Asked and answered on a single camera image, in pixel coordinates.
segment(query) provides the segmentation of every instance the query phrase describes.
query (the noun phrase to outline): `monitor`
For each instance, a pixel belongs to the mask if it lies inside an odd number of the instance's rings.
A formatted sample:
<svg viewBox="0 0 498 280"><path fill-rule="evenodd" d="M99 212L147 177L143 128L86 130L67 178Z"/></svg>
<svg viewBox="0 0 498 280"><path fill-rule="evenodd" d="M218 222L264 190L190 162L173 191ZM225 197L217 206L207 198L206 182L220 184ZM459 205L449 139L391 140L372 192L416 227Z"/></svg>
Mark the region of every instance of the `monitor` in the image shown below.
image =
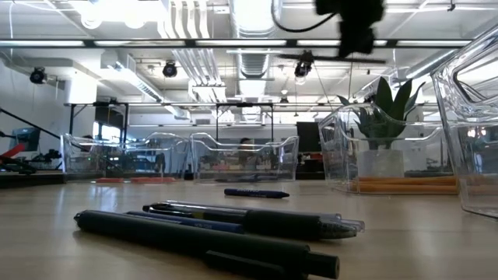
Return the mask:
<svg viewBox="0 0 498 280"><path fill-rule="evenodd" d="M18 144L24 144L23 152L36 152L40 142L40 129L37 128L19 128L12 131L10 140L10 149L13 149Z"/></svg>
<svg viewBox="0 0 498 280"><path fill-rule="evenodd" d="M321 152L320 130L317 122L297 122L299 152Z"/></svg>

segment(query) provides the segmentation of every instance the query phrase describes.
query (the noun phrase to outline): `clear plastic container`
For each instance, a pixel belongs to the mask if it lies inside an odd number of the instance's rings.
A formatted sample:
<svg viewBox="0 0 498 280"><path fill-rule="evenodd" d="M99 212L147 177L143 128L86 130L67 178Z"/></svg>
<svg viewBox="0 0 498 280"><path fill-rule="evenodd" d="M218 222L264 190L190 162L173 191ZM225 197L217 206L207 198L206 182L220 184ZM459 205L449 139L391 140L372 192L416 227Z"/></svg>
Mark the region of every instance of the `clear plastic container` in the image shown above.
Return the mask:
<svg viewBox="0 0 498 280"><path fill-rule="evenodd" d="M184 178L188 139L152 133L143 142L123 144L62 135L64 173L97 182L169 183Z"/></svg>
<svg viewBox="0 0 498 280"><path fill-rule="evenodd" d="M198 182L295 180L299 137L265 145L222 144L206 133L190 137L194 179Z"/></svg>
<svg viewBox="0 0 498 280"><path fill-rule="evenodd" d="M360 119L376 116L379 135L368 138ZM328 185L357 194L457 194L440 122L402 122L373 104L340 107L319 125Z"/></svg>
<svg viewBox="0 0 498 280"><path fill-rule="evenodd" d="M498 26L433 73L465 211L498 218Z"/></svg>

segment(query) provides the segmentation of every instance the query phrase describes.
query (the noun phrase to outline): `blue pen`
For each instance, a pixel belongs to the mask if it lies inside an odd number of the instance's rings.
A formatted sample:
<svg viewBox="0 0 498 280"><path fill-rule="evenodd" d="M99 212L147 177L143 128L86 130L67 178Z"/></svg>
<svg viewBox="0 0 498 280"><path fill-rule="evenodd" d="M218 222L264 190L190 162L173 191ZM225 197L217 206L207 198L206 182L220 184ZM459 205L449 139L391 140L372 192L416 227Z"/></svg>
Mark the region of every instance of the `blue pen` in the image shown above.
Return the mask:
<svg viewBox="0 0 498 280"><path fill-rule="evenodd" d="M225 189L225 195L245 196L252 198L287 198L289 194L283 191L260 191L245 189Z"/></svg>
<svg viewBox="0 0 498 280"><path fill-rule="evenodd" d="M207 221L202 219L192 219L192 218L177 217L172 215L153 214L148 212L137 212L137 211L130 211L126 212L125 214L144 217L144 218L151 218L151 219L162 219L165 222L178 222L183 226L194 226L198 228L212 229L228 233L244 233L242 225L230 222L215 222L215 221Z"/></svg>

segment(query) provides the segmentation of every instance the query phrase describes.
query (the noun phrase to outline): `table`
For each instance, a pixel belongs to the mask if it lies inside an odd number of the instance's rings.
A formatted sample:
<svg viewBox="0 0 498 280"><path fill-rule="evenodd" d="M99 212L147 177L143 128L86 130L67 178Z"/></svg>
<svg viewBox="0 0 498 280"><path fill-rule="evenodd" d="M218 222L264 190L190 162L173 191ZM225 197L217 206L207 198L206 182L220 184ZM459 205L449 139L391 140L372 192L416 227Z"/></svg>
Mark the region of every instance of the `table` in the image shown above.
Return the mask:
<svg viewBox="0 0 498 280"><path fill-rule="evenodd" d="M225 197L226 186L70 183L0 190L0 279L244 279L198 259L81 233L72 220L88 208L124 212L166 199L362 219L367 230L357 238L309 243L312 250L340 256L340 279L498 275L498 222L463 212L456 196L357 196L330 191L324 181L238 185L291 194L272 200Z"/></svg>

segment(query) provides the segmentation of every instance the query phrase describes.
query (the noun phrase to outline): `potted plant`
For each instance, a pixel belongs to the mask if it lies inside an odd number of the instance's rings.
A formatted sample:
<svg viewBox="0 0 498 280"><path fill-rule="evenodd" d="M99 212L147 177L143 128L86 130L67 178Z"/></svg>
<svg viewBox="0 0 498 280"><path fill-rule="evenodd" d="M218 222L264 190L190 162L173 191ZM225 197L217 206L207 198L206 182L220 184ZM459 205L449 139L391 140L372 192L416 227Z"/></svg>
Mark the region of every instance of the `potted plant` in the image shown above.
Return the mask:
<svg viewBox="0 0 498 280"><path fill-rule="evenodd" d="M373 109L355 109L355 120L359 131L368 142L368 150L358 152L357 167L359 177L404 177L403 152L391 149L392 144L405 130L408 114L415 109L415 101L425 83L412 93L412 80L403 84L395 98L385 78L381 77ZM346 98L338 96L345 106L352 105Z"/></svg>

